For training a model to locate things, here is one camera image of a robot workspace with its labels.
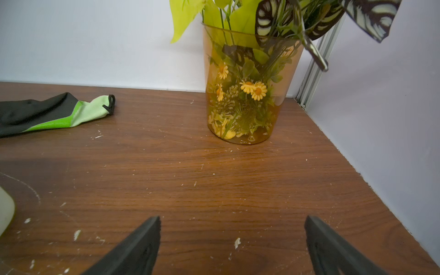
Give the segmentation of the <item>white plastic storage box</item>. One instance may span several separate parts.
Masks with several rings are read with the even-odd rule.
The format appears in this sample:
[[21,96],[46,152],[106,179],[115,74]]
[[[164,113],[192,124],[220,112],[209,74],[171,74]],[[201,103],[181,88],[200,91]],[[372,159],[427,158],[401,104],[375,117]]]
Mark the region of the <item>white plastic storage box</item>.
[[15,210],[16,204],[12,198],[12,196],[7,193],[2,187],[0,188],[0,215],[1,215],[1,227],[0,227],[0,235],[3,236],[6,229],[11,224]]

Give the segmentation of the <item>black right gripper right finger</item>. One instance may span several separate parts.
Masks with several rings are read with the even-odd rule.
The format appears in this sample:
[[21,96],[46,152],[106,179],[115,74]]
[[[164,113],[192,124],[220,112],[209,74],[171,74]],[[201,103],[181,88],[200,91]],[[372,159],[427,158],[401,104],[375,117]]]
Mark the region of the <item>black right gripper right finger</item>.
[[317,216],[307,216],[304,224],[313,270],[317,275],[385,275],[329,225]]

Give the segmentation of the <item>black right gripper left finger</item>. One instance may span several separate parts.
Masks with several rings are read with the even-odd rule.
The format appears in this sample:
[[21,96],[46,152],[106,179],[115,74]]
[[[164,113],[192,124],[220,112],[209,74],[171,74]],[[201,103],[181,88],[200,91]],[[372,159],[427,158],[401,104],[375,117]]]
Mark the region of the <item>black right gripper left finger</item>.
[[85,275],[151,275],[160,247],[160,217],[150,217]]

